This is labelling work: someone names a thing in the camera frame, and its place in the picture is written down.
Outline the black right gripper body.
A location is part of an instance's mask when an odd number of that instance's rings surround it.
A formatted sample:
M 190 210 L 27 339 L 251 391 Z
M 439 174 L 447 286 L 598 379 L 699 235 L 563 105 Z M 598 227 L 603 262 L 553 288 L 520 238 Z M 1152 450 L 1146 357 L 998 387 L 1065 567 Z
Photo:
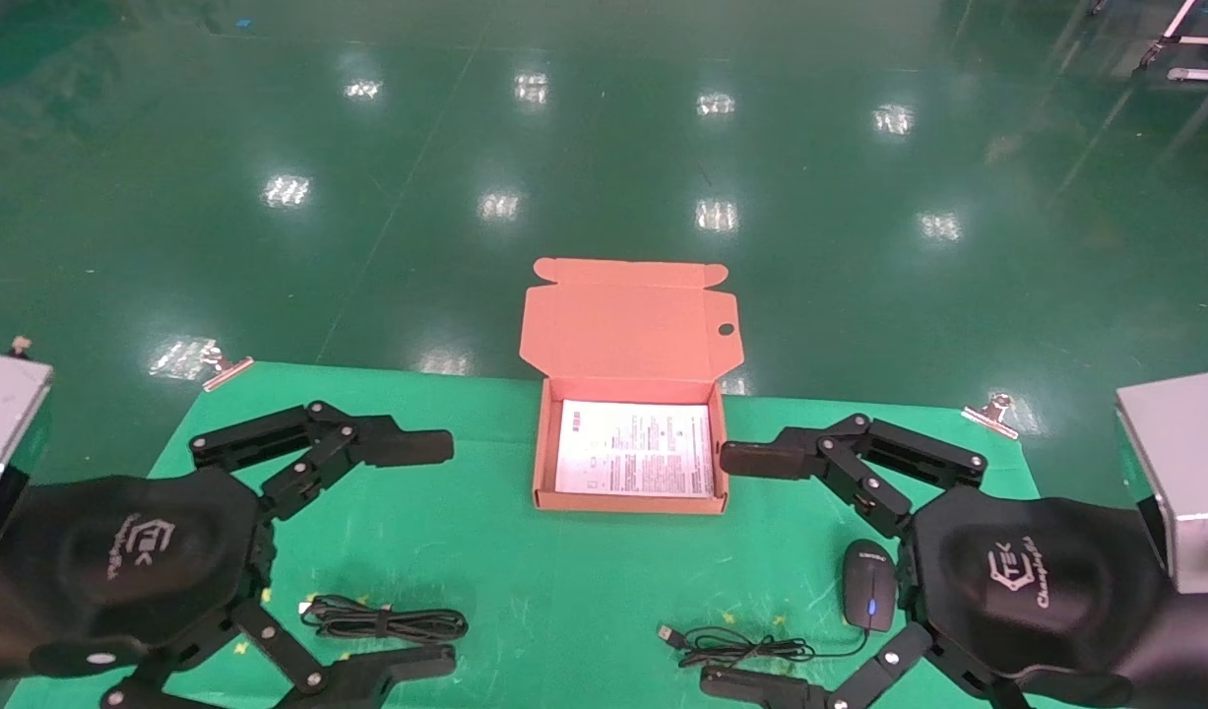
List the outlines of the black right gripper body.
M 995 707 L 1208 708 L 1208 594 L 1184 594 L 1138 515 L 977 489 L 937 495 L 904 542 L 928 658 Z

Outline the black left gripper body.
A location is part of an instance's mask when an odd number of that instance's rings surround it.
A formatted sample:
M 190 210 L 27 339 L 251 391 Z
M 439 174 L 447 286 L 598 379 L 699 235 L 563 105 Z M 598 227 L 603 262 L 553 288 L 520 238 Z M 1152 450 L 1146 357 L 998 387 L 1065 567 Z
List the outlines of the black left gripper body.
M 31 487 L 0 536 L 0 680 L 194 668 L 274 559 L 257 494 L 226 473 Z

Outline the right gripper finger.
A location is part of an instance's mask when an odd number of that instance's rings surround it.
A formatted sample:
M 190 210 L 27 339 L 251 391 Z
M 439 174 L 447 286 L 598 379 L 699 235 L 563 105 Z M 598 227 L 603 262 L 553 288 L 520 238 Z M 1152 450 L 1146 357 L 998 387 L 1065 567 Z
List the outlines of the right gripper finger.
M 836 688 L 798 678 L 707 666 L 704 695 L 761 708 L 872 708 L 922 661 L 935 666 L 965 695 L 994 708 L 1017 708 L 1018 629 L 977 622 L 963 628 L 910 622 Z
M 724 471 L 748 480 L 820 481 L 883 537 L 901 537 L 913 502 L 877 467 L 947 490 L 978 488 L 986 457 L 922 432 L 852 414 L 824 429 L 784 428 L 773 441 L 726 441 Z

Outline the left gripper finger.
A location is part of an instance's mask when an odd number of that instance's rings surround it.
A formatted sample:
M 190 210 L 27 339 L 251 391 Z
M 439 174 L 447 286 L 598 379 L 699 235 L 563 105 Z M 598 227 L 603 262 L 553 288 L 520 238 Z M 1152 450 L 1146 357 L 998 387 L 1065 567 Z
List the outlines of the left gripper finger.
M 118 640 L 134 643 L 143 651 L 135 670 L 105 692 L 101 707 L 207 707 L 203 701 L 165 692 L 168 679 L 182 669 L 182 653 L 172 640 L 143 640 L 140 632 L 153 630 L 158 620 L 158 611 L 149 611 L 146 616 L 127 609 L 101 612 L 101 629 Z M 211 611 L 184 624 L 184 630 L 207 633 L 217 629 L 221 622 L 252 640 L 266 659 L 288 678 L 291 686 L 277 703 L 280 708 L 381 708 L 397 682 L 445 678 L 458 666 L 455 649 L 451 645 L 359 653 L 335 661 L 332 666 L 321 666 L 261 603 L 236 603 L 230 609 Z
M 260 494 L 265 519 L 288 521 L 360 464 L 413 467 L 451 461 L 454 438 L 443 429 L 408 431 L 391 415 L 352 415 L 310 401 L 197 435 L 190 452 L 198 470 L 227 473 L 294 455 L 265 480 Z

